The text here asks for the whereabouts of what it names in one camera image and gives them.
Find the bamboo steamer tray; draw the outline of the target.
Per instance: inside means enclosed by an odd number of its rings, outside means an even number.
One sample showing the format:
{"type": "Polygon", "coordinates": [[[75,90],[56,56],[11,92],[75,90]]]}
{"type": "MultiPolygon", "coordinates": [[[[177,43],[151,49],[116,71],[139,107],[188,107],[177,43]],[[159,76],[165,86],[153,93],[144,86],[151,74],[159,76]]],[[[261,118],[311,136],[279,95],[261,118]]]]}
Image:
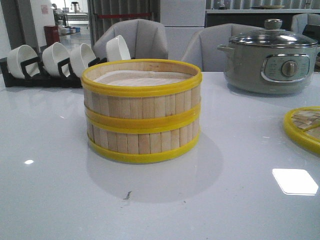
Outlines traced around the bamboo steamer tray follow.
{"type": "Polygon", "coordinates": [[[100,63],[87,68],[81,78],[87,117],[118,132],[163,132],[186,126],[201,110],[202,72],[176,60],[133,59],[100,63]],[[114,86],[95,79],[112,71],[176,72],[192,75],[184,81],[155,86],[114,86]]]}
{"type": "Polygon", "coordinates": [[[99,155],[121,163],[150,164],[189,152],[200,136],[200,119],[186,126],[153,133],[115,132],[86,120],[89,146],[99,155]]]}

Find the woven bamboo steamer lid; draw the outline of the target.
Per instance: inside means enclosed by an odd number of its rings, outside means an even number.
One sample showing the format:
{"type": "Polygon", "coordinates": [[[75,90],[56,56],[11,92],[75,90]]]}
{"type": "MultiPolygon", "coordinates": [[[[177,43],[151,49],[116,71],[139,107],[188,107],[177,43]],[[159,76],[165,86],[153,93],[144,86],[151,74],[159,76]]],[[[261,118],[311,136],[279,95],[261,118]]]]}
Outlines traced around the woven bamboo steamer lid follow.
{"type": "Polygon", "coordinates": [[[304,149],[320,154],[320,107],[307,106],[288,111],[283,118],[287,136],[304,149]]]}

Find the white paper liner left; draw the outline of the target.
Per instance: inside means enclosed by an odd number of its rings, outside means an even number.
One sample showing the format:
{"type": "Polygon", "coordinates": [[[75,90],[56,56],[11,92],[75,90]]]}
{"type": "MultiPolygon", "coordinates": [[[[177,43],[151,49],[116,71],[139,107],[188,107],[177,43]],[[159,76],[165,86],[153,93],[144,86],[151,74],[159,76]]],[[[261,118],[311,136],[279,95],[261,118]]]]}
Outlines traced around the white paper liner left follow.
{"type": "Polygon", "coordinates": [[[147,87],[179,83],[191,77],[191,74],[180,72],[115,70],[98,77],[94,82],[111,86],[147,87]]]}

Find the grey chair left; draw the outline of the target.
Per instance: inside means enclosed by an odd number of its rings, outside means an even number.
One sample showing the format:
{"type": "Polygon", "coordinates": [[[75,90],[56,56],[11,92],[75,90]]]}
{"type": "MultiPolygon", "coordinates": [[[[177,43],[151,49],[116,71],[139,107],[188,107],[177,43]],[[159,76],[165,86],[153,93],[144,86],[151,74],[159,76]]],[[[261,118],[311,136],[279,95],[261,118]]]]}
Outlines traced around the grey chair left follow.
{"type": "Polygon", "coordinates": [[[134,59],[167,59],[168,42],[165,26],[162,23],[132,19],[113,24],[93,45],[92,49],[99,58],[105,58],[106,44],[121,35],[134,59]]]}

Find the grey chair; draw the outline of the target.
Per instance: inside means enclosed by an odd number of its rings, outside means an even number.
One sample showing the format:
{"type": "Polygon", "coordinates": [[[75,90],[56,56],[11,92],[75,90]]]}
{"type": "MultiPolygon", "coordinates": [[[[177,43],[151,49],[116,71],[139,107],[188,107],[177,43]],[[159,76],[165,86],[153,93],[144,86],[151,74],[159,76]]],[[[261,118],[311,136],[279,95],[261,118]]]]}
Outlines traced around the grey chair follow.
{"type": "Polygon", "coordinates": [[[228,45],[233,36],[259,29],[257,26],[236,23],[206,27],[193,34],[181,61],[196,65],[203,72],[223,72],[227,57],[218,50],[218,46],[228,45]]]}
{"type": "Polygon", "coordinates": [[[132,19],[113,24],[93,45],[92,49],[99,58],[105,58],[106,44],[121,35],[134,59],[167,59],[168,42],[165,26],[162,23],[132,19]]]}
{"type": "Polygon", "coordinates": [[[319,25],[320,15],[316,13],[301,13],[292,17],[290,30],[302,34],[306,25],[319,25]]]}

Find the white bowl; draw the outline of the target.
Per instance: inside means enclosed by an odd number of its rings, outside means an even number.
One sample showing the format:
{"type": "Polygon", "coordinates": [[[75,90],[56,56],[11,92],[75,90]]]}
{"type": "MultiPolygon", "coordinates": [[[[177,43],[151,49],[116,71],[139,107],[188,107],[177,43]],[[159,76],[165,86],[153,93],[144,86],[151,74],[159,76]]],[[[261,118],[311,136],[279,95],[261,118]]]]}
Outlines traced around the white bowl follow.
{"type": "Polygon", "coordinates": [[[106,43],[106,57],[109,62],[130,60],[131,55],[122,35],[117,35],[106,43]]]}
{"type": "Polygon", "coordinates": [[[60,42],[55,42],[42,53],[42,61],[46,71],[54,77],[59,77],[58,63],[70,57],[67,48],[60,42]]]}
{"type": "Polygon", "coordinates": [[[89,63],[95,59],[96,55],[91,47],[86,43],[76,46],[70,52],[70,64],[72,70],[79,78],[82,77],[82,74],[88,68],[89,63]]]}
{"type": "Polygon", "coordinates": [[[27,45],[23,44],[8,53],[7,67],[9,72],[19,79],[24,79],[25,76],[22,71],[21,62],[37,57],[35,50],[27,45]]]}

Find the grey chair middle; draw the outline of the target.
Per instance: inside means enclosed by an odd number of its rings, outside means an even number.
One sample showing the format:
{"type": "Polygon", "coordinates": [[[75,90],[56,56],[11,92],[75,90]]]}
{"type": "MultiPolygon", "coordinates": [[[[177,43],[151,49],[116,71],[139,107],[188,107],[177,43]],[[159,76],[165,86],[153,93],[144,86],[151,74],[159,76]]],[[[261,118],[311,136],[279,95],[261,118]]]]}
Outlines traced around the grey chair middle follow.
{"type": "Polygon", "coordinates": [[[223,72],[227,57],[218,50],[218,46],[228,45],[233,36],[259,29],[257,26],[236,23],[206,27],[193,34],[181,61],[196,65],[203,72],[223,72]]]}

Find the white cabinet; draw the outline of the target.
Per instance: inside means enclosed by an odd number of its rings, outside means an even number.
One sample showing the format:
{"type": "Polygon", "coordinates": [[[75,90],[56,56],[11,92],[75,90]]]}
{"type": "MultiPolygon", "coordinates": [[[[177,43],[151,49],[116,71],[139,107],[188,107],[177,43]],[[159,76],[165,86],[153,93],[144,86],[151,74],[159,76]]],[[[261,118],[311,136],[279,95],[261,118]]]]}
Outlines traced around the white cabinet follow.
{"type": "Polygon", "coordinates": [[[159,19],[165,27],[168,59],[180,60],[192,35],[205,27],[205,0],[161,0],[159,19]]]}

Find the grey electric cooking pot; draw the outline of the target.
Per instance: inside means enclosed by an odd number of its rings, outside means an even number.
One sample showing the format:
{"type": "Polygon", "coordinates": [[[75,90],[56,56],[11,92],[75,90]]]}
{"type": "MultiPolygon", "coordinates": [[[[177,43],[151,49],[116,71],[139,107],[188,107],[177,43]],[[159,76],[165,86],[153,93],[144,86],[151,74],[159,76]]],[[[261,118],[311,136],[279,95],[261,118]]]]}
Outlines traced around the grey electric cooking pot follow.
{"type": "Polygon", "coordinates": [[[266,47],[244,44],[219,45],[226,54],[227,82],[249,92],[282,95],[301,92],[311,82],[316,56],[314,47],[266,47]]]}

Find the black bowl rack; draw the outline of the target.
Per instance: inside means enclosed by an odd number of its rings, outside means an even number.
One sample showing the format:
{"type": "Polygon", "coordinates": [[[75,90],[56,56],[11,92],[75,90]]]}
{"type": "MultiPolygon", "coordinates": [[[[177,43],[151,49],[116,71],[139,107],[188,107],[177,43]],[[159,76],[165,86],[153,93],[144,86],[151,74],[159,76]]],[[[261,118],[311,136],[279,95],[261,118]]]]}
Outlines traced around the black bowl rack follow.
{"type": "Polygon", "coordinates": [[[40,57],[21,62],[23,78],[14,77],[8,70],[7,58],[0,60],[0,69],[4,84],[9,87],[43,87],[43,88],[81,88],[81,80],[73,72],[70,59],[66,58],[57,64],[59,76],[52,76],[44,69],[44,63],[40,57]],[[40,73],[31,76],[27,73],[27,67],[35,64],[39,67],[40,73]]]}

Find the red bin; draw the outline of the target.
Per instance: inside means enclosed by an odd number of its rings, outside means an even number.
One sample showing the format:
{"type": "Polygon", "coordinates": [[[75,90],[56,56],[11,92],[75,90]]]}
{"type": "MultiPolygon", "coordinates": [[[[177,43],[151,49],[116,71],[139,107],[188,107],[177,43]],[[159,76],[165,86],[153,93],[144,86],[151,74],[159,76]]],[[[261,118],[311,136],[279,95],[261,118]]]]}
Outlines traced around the red bin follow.
{"type": "Polygon", "coordinates": [[[56,25],[45,25],[43,27],[46,45],[49,47],[56,42],[60,42],[59,30],[56,25]]]}

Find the glass pot lid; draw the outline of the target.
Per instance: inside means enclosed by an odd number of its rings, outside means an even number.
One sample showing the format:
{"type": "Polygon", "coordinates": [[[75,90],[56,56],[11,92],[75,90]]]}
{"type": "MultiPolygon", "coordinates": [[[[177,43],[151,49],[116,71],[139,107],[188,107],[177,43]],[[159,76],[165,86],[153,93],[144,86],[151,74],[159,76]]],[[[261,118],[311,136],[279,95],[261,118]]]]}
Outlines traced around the glass pot lid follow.
{"type": "Polygon", "coordinates": [[[301,33],[282,29],[281,19],[270,18],[264,21],[264,28],[243,32],[230,38],[229,42],[257,47],[272,48],[311,48],[318,41],[301,33]]]}

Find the white bowl far left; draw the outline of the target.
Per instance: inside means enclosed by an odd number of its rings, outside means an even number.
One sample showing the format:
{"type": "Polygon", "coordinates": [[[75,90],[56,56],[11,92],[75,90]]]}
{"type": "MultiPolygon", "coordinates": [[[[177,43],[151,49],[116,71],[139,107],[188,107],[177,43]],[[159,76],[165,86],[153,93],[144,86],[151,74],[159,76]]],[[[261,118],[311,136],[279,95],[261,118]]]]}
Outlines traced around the white bowl far left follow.
{"type": "Polygon", "coordinates": [[[35,50],[27,45],[23,44],[8,53],[7,67],[9,72],[19,79],[24,79],[25,76],[22,71],[21,62],[37,57],[35,50]]]}

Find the grey chair far right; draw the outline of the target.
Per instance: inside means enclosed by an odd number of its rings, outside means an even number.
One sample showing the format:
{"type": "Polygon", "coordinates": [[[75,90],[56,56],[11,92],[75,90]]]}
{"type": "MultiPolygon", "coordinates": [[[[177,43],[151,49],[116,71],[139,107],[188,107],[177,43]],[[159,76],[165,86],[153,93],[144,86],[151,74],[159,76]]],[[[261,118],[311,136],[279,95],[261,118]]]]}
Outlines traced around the grey chair far right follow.
{"type": "Polygon", "coordinates": [[[301,13],[292,17],[290,30],[302,34],[306,25],[319,25],[320,15],[316,13],[301,13]]]}

